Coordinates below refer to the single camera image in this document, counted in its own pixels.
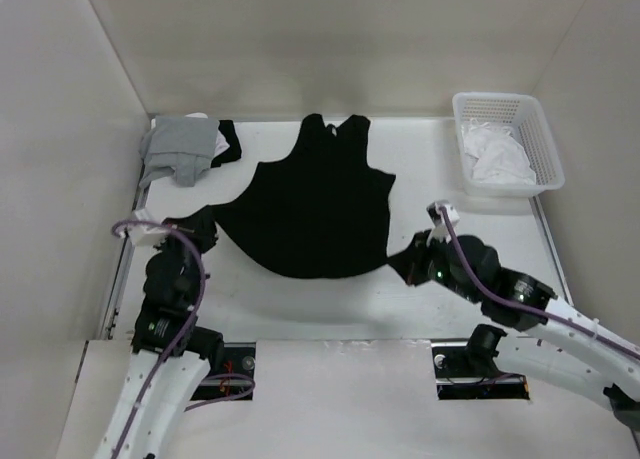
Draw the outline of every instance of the white platform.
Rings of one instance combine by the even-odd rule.
[[[90,344],[58,459],[92,457],[128,357]],[[427,341],[264,341],[256,359],[254,400],[185,413],[163,459],[638,459],[611,413],[544,383],[531,401],[438,401]]]
[[[249,184],[258,161],[289,153],[300,123],[236,127],[244,152],[239,162],[210,171],[193,188],[180,188],[172,178],[152,183],[146,207],[156,219],[233,200]],[[561,293],[530,202],[472,198],[463,192],[452,120],[374,119],[369,138],[369,165],[397,175],[390,195],[389,253],[404,249],[415,232],[431,227],[425,210],[429,203],[449,199],[461,215],[459,233],[479,236],[498,250],[505,266]],[[409,288],[389,267],[353,279],[293,280],[253,262],[224,231],[220,236],[204,256],[212,277],[199,324],[222,332],[226,341],[468,337],[483,320],[474,306],[442,287]],[[129,337],[133,329],[143,299],[145,264],[152,255],[142,248],[134,252],[115,338]]]

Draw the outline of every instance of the black garment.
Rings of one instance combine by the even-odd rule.
[[[351,116],[326,126],[319,114],[307,116],[289,156],[259,163],[237,199],[211,206],[215,221],[283,276],[341,278],[383,266],[395,176],[367,165],[369,124]]]
[[[240,147],[240,140],[238,140],[238,135],[236,134],[236,128],[233,127],[233,121],[228,119],[220,121],[218,131],[220,131],[227,140],[229,149],[213,158],[211,161],[212,168],[220,167],[227,162],[237,161],[242,157],[242,148]]]

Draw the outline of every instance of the white basket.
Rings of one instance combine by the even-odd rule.
[[[537,99],[522,94],[461,92],[453,96],[453,113],[462,161],[464,189],[474,196],[532,197],[564,184],[562,164],[549,125]],[[471,119],[508,126],[527,153],[536,173],[535,186],[488,184],[471,178],[471,167],[464,153],[462,126]]]

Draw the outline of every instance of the white cloth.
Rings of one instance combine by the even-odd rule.
[[[206,119],[209,116],[207,116],[204,112],[193,112],[191,114],[187,114],[185,117],[199,117],[201,119]],[[154,127],[156,127],[156,118],[155,117],[153,119],[151,119],[151,129],[153,129]],[[214,154],[213,157],[218,157],[224,151],[229,149],[229,147],[230,147],[229,143],[225,139],[224,135],[220,131],[218,131],[218,135],[216,136],[216,148],[215,148],[215,151],[213,153]]]
[[[536,184],[527,153],[506,126],[472,119],[463,126],[464,152],[474,181],[493,184]]]

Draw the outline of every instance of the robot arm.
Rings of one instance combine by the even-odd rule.
[[[200,255],[217,239],[209,212],[159,225],[140,210],[135,220],[114,226],[114,233],[133,226],[127,233],[134,245],[154,246],[159,253],[146,266],[145,298],[135,323],[129,368],[95,459],[160,459],[194,392],[220,369],[222,334],[197,327],[195,315],[207,278]],[[205,402],[251,393],[250,377],[223,376],[239,379],[248,390]]]
[[[453,237],[459,218],[449,203],[434,203],[428,212],[434,229],[417,233],[390,265],[407,285],[437,282],[480,305],[500,326],[480,325],[469,340],[478,375],[528,374],[588,397],[640,430],[640,348],[579,313],[547,285],[502,267],[495,249],[477,237]]]

